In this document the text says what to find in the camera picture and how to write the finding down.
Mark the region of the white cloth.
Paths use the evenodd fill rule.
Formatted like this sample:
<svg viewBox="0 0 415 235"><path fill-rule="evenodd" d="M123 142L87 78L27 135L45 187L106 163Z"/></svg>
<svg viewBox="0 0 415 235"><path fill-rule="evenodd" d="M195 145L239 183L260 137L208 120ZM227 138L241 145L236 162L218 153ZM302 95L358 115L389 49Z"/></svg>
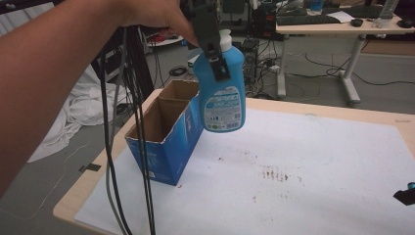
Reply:
<svg viewBox="0 0 415 235"><path fill-rule="evenodd" d="M71 90L52 127L28 162L49 157L64 149L81 126L104 123L100 79L88 66Z"/></svg>

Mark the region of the person's left hand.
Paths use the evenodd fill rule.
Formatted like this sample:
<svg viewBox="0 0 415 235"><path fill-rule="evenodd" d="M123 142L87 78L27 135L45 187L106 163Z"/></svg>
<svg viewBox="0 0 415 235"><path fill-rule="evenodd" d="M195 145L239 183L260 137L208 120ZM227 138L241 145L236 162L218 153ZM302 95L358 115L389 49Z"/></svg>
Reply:
<svg viewBox="0 0 415 235"><path fill-rule="evenodd" d="M112 7L121 26L163 27L199 45L191 23L180 9L180 0L115 0Z"/></svg>

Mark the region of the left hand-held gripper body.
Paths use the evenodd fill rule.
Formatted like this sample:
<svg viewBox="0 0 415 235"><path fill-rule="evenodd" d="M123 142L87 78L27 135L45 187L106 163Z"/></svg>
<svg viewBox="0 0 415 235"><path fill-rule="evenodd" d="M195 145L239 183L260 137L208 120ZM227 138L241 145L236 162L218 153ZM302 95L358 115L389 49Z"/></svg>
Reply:
<svg viewBox="0 0 415 235"><path fill-rule="evenodd" d="M180 9L191 22L198 46L204 53L220 52L216 0L181 0Z"/></svg>

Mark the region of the black tape piece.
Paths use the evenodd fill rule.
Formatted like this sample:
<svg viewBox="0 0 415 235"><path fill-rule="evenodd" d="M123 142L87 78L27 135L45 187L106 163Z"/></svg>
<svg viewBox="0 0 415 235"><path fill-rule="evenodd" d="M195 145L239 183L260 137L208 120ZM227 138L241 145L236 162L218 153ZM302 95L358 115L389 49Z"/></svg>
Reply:
<svg viewBox="0 0 415 235"><path fill-rule="evenodd" d="M88 164L88 165L82 165L79 169L80 172L84 172L85 170L92 170L92 171L99 171L99 169L101 168L100 165L98 164Z"/></svg>

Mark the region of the blue detergent bottle white cap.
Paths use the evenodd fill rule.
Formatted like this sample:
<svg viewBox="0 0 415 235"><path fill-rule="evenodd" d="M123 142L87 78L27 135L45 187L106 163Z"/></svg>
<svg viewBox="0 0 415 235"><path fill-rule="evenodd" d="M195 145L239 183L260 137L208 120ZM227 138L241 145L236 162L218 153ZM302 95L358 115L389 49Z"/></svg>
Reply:
<svg viewBox="0 0 415 235"><path fill-rule="evenodd" d="M222 133L240 129L245 123L246 96L243 53L232 45L230 29L222 29L220 48L230 77L216 80L211 65L204 54L193 64L199 81L199 107L204 129Z"/></svg>

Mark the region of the blue cardboard box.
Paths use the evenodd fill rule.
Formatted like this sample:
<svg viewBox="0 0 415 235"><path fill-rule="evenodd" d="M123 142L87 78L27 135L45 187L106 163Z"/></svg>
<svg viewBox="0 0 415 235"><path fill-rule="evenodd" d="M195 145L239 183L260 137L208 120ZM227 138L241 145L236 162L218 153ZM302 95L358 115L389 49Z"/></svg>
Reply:
<svg viewBox="0 0 415 235"><path fill-rule="evenodd" d="M144 112L150 178L175 186L203 129L199 83L170 81Z"/></svg>

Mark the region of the wooden desk white legs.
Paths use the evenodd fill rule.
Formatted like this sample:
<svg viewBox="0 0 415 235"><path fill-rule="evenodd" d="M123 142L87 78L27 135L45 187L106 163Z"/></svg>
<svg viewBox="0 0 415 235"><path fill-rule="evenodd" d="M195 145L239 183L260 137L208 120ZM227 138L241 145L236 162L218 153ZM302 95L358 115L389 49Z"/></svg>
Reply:
<svg viewBox="0 0 415 235"><path fill-rule="evenodd" d="M276 24L275 31L283 35L280 69L277 73L277 98L284 99L286 91L286 62L291 53L350 54L344 70L337 73L343 83L349 104L358 104L360 97L351 80L354 67L367 35L391 35L415 32L415 27L400 27L400 17L393 16L386 22L364 20L359 27L346 23Z"/></svg>

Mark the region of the white paper sheet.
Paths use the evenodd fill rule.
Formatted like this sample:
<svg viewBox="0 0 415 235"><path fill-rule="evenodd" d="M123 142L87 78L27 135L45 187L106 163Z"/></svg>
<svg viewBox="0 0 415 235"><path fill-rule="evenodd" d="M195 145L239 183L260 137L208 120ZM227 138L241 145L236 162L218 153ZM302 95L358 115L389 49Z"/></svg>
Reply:
<svg viewBox="0 0 415 235"><path fill-rule="evenodd" d="M329 14L329 17L337 19L340 23L349 23L353 20L353 17L344 11Z"/></svg>

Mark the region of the white paper mat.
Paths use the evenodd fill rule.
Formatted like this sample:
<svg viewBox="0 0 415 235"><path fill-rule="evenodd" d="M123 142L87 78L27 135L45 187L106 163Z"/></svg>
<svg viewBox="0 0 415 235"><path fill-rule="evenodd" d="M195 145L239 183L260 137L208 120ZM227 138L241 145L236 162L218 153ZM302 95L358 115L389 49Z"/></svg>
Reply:
<svg viewBox="0 0 415 235"><path fill-rule="evenodd" d="M415 235L415 118L356 120L250 110L244 127L204 132L174 186L154 183L147 214L129 151L115 163L136 235Z"/></svg>

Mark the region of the round white table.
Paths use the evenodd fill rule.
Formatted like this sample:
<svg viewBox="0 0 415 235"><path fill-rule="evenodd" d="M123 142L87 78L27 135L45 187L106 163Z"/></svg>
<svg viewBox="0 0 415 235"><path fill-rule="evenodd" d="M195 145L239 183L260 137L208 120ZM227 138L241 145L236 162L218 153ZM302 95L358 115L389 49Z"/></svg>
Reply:
<svg viewBox="0 0 415 235"><path fill-rule="evenodd" d="M170 38L165 38L159 34L154 34L146 38L147 45L150 47L159 47L164 45L170 45L177 43L183 40L182 36L172 36Z"/></svg>

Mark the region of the black computer tower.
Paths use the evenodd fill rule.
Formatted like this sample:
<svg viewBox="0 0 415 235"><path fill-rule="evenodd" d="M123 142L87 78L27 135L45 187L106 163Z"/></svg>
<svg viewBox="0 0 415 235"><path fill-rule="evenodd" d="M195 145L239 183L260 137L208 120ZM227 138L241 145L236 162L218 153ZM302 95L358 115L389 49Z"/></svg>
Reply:
<svg viewBox="0 0 415 235"><path fill-rule="evenodd" d="M256 78L258 47L259 40L256 38L245 39L241 46L241 51L245 57L243 72L246 84L251 83Z"/></svg>

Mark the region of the black keyboard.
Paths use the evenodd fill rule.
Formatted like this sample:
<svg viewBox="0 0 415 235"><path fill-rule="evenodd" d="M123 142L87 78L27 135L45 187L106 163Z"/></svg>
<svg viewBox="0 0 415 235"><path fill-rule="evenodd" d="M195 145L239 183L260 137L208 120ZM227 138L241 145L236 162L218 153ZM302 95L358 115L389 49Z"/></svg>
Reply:
<svg viewBox="0 0 415 235"><path fill-rule="evenodd" d="M393 13L384 12L382 6L363 6L356 5L349 8L344 8L344 11L354 18L369 18L369 19L391 19Z"/></svg>
<svg viewBox="0 0 415 235"><path fill-rule="evenodd" d="M277 25L304 25L304 24L339 24L340 21L330 16L288 16L277 17Z"/></svg>

